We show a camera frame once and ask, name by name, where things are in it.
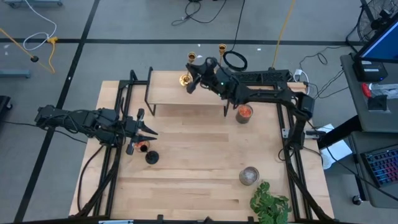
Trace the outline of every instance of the floor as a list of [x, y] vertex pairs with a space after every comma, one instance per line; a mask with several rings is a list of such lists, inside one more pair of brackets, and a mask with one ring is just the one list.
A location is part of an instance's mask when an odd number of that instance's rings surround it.
[[[38, 107], [57, 103], [63, 103], [66, 110], [95, 109], [103, 80], [126, 79], [130, 69], [134, 69], [140, 79], [146, 79], [150, 66], [158, 70], [183, 70], [186, 55], [191, 51], [203, 57], [217, 56], [217, 44], [222, 40], [231, 43], [234, 38], [242, 1], [229, 0], [212, 23], [188, 21], [180, 26], [171, 26], [172, 21], [184, 16], [186, 3], [186, 0], [64, 0], [63, 7], [37, 6], [37, 12], [58, 25], [56, 36], [61, 40], [53, 58], [57, 72], [49, 74], [30, 62], [14, 44], [0, 37], [0, 67], [23, 68], [32, 72], [30, 79], [0, 79], [0, 95], [12, 97], [14, 105], [6, 119], [33, 123]], [[201, 11], [195, 17], [208, 20], [222, 3], [203, 1]], [[289, 6], [288, 0], [246, 1], [238, 33], [238, 40], [245, 41], [237, 44], [235, 50], [247, 58], [248, 70], [270, 67], [275, 41]], [[342, 44], [356, 23], [359, 6], [359, 0], [297, 1], [283, 36], [283, 40], [292, 41], [280, 46], [275, 68], [288, 68], [294, 72], [304, 56], [313, 55], [328, 44]], [[36, 32], [51, 33], [53, 29], [50, 23], [25, 6], [12, 9], [1, 3], [0, 15], [0, 28], [22, 40]], [[92, 16], [92, 24], [86, 26]], [[81, 37], [87, 38], [87, 43], [79, 47]], [[113, 39], [126, 41], [115, 43]], [[51, 46], [45, 44], [32, 53], [45, 63]], [[317, 58], [304, 61], [303, 69], [310, 82], [319, 87], [324, 85], [341, 70], [340, 55], [348, 53], [348, 47], [328, 49], [324, 53], [328, 65], [322, 65]], [[203, 58], [199, 58], [197, 63], [203, 63]], [[58, 101], [65, 81], [70, 82], [70, 87], [65, 101]], [[343, 75], [324, 94], [346, 86]], [[310, 91], [310, 95], [315, 92], [313, 89]], [[317, 126], [328, 123], [337, 126], [353, 115], [355, 110], [350, 93], [344, 90], [317, 100], [313, 121]], [[37, 128], [2, 125], [0, 223], [14, 220], [44, 137], [45, 131]], [[24, 221], [68, 215], [84, 150], [84, 144], [54, 134]], [[326, 172], [326, 179], [337, 219], [356, 223], [393, 223], [397, 220], [395, 210], [373, 208], [366, 202], [361, 206], [352, 205], [350, 198], [358, 192], [352, 175], [341, 175], [331, 170]]]

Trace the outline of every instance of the green plant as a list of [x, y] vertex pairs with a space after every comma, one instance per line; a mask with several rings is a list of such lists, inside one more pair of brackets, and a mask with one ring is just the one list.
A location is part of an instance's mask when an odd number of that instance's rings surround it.
[[259, 217], [260, 224], [287, 223], [287, 214], [292, 211], [288, 198], [282, 195], [274, 197], [269, 193], [269, 183], [263, 182], [250, 200], [250, 207]]

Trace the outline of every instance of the keyboard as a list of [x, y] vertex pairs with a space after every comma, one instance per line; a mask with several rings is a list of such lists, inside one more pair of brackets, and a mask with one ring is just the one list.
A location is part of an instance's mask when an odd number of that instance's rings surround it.
[[398, 146], [361, 154], [368, 173], [378, 187], [398, 182]]
[[233, 74], [240, 82], [250, 84], [274, 84], [275, 82], [287, 82], [289, 77], [288, 70], [235, 72]]

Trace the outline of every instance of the brass candle holder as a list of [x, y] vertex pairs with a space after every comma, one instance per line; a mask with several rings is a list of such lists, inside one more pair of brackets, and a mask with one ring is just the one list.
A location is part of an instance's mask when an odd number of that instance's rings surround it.
[[220, 66], [221, 66], [221, 64], [223, 63], [223, 55], [224, 55], [225, 50], [226, 50], [226, 45], [225, 44], [220, 44], [218, 46], [218, 50], [220, 51]]
[[[188, 54], [188, 62], [189, 64], [192, 64], [192, 62], [195, 61], [197, 58], [197, 55], [194, 52], [190, 52]], [[181, 86], [187, 86], [189, 83], [191, 83], [193, 80], [192, 76], [189, 74], [189, 71], [187, 71], [186, 75], [180, 76], [180, 84]]]

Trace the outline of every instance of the yellow cable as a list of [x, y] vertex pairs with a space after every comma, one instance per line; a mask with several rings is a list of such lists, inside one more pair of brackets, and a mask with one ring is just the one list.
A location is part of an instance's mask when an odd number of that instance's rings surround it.
[[[13, 43], [14, 43], [15, 45], [17, 45], [23, 52], [25, 52], [27, 55], [29, 55], [30, 58], [34, 58], [34, 56], [33, 56], [31, 53], [29, 53], [29, 52], [28, 52], [27, 50], [25, 50], [20, 44], [18, 44], [18, 42], [16, 42], [10, 35], [8, 35], [8, 33], [7, 33], [5, 30], [3, 30], [2, 28], [0, 28], [0, 32], [2, 32], [8, 39], [10, 39], [11, 41], [13, 41]], [[50, 66], [51, 66], [51, 69], [49, 69], [47, 66], [43, 65], [41, 62], [38, 62], [38, 63], [39, 63], [39, 65], [41, 65], [44, 69], [46, 69], [46, 70], [49, 71], [50, 73], [54, 74], [54, 73], [55, 73], [55, 70], [54, 70], [53, 66], [51, 65], [50, 61], [51, 61], [52, 55], [53, 55], [53, 53], [54, 53], [54, 51], [55, 51], [55, 41], [58, 40], [58, 38], [53, 37], [53, 38], [50, 38], [50, 39], [49, 39], [48, 41], [51, 42], [51, 43], [53, 43], [53, 49], [52, 49], [52, 53], [51, 53], [51, 56], [50, 56], [50, 59], [49, 59], [49, 64], [50, 64]]]
[[274, 55], [274, 61], [272, 62], [271, 68], [274, 68], [274, 65], [275, 65], [275, 63], [276, 63], [276, 58], [277, 58], [277, 56], [278, 56], [278, 51], [279, 51], [279, 43], [280, 43], [280, 40], [282, 39], [282, 35], [283, 35], [284, 31], [285, 31], [287, 21], [289, 20], [289, 17], [290, 17], [290, 15], [291, 15], [292, 11], [293, 11], [294, 2], [295, 2], [295, 0], [292, 0], [292, 3], [291, 3], [291, 5], [290, 5], [289, 12], [287, 13], [287, 17], [286, 17], [285, 22], [284, 22], [284, 25], [282, 26], [282, 30], [280, 31], [279, 38], [278, 38], [278, 43], [276, 44], [275, 55]]

